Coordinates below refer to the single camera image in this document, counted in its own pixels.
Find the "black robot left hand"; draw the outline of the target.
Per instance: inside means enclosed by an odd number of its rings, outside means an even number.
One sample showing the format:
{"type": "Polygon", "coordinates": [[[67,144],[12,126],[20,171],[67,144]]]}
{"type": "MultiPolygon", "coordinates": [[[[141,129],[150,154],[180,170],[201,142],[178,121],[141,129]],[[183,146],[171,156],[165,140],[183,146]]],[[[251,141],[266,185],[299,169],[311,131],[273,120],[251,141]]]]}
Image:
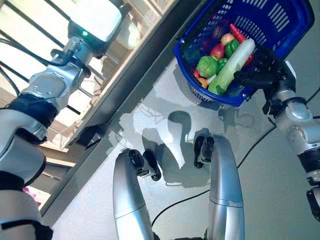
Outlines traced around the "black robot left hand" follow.
{"type": "Polygon", "coordinates": [[[99,47],[94,57],[97,58],[98,60],[101,59],[106,54],[109,46],[110,46],[109,44],[106,44],[99,47]]]}

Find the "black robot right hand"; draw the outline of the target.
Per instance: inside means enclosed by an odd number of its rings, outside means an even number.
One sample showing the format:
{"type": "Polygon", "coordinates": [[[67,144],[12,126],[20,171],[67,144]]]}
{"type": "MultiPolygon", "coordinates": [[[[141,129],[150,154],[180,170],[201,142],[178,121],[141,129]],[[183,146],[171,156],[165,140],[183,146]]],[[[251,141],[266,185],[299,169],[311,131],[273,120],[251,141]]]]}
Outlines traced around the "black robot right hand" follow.
{"type": "Polygon", "coordinates": [[[296,90],[296,79],[283,58],[272,50],[258,45],[254,59],[249,65],[253,71],[236,71],[233,76],[235,82],[244,87],[256,89],[296,90]]]}

